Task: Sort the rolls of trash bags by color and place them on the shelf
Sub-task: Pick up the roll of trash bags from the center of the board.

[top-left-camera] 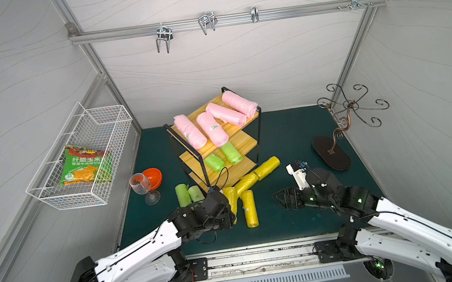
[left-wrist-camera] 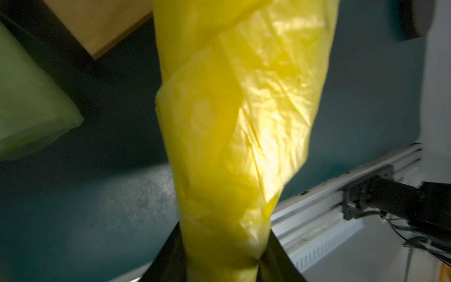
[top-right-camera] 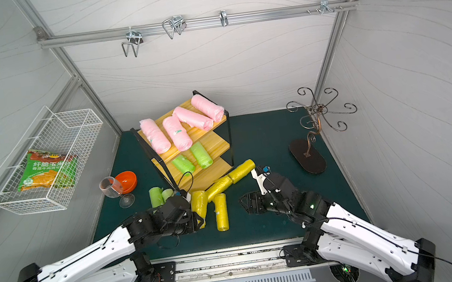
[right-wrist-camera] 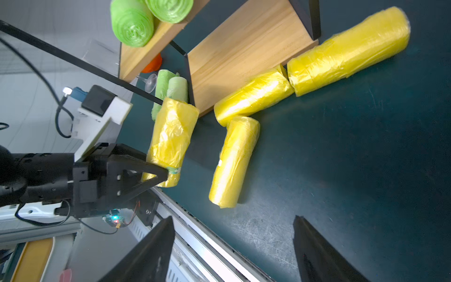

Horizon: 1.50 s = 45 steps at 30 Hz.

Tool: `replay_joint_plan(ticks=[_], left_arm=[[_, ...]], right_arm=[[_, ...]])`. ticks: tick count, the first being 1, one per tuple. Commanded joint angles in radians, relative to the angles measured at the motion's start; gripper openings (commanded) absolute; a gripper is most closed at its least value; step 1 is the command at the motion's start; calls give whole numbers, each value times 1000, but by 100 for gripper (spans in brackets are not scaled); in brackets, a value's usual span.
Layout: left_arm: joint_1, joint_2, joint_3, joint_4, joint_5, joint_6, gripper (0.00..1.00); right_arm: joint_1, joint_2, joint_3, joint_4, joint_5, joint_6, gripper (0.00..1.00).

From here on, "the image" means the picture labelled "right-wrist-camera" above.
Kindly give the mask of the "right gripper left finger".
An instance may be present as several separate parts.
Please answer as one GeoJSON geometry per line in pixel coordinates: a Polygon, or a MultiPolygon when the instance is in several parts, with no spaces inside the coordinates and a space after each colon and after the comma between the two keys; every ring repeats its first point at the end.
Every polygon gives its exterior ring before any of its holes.
{"type": "Polygon", "coordinates": [[[101,282],[164,282],[175,240],[171,216],[162,219],[101,282]]]}

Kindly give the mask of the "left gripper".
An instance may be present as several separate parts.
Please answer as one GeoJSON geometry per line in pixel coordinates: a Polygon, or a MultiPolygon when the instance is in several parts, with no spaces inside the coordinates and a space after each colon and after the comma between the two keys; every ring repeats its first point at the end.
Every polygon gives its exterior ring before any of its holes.
{"type": "Polygon", "coordinates": [[[60,215],[76,218],[126,208],[129,201],[167,181],[169,171],[146,161],[146,155],[124,144],[98,143],[74,161],[72,153],[54,155],[54,202],[68,201],[60,215]]]}

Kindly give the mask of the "green roll front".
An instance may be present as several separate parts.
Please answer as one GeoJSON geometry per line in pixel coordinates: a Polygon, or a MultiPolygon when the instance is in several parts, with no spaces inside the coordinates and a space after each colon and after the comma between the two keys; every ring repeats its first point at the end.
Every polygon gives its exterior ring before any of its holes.
{"type": "Polygon", "coordinates": [[[178,24],[189,15],[193,0],[144,0],[152,14],[160,21],[178,24]]]}

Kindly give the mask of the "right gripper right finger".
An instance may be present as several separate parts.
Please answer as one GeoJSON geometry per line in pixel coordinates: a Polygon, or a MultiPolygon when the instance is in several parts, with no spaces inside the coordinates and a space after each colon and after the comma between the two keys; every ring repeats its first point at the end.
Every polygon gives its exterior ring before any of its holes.
{"type": "Polygon", "coordinates": [[[368,280],[338,253],[305,217],[296,216],[293,228],[294,250],[303,282],[366,282],[368,280]]]}

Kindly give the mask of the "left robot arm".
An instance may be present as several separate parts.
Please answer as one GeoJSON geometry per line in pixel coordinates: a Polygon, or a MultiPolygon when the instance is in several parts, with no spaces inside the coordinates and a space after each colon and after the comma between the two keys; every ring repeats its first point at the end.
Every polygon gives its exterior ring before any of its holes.
{"type": "Polygon", "coordinates": [[[95,217],[131,208],[140,194],[167,181],[165,168],[123,144],[98,143],[72,153],[10,153],[1,148],[1,206],[66,201],[60,215],[95,217]]]}

